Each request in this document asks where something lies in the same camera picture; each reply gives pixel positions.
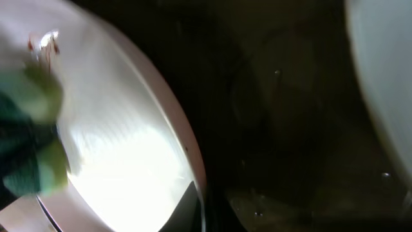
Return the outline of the green yellow sponge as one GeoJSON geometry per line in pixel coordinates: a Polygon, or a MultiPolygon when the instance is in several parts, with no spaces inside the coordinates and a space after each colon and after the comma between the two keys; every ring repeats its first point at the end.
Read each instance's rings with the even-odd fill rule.
{"type": "Polygon", "coordinates": [[[68,183],[57,121],[62,88],[40,65],[1,70],[1,186],[15,197],[47,195],[68,183]]]}

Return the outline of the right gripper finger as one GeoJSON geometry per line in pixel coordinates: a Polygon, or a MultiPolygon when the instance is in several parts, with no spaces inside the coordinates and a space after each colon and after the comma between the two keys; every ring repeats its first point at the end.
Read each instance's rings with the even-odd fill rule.
{"type": "Polygon", "coordinates": [[[159,232],[202,232],[201,204],[194,182],[191,182],[169,220],[159,232]]]}

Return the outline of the white plate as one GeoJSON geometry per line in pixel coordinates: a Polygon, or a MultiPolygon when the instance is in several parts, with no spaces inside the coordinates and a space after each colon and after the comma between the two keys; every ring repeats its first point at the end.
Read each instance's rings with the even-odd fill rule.
{"type": "Polygon", "coordinates": [[[411,187],[411,1],[344,3],[360,91],[377,135],[411,187]]]}
{"type": "Polygon", "coordinates": [[[1,2],[1,70],[35,63],[62,88],[57,126],[68,183],[15,197],[3,231],[159,231],[206,175],[191,126],[153,63],[125,35],[67,1],[1,2]]]}

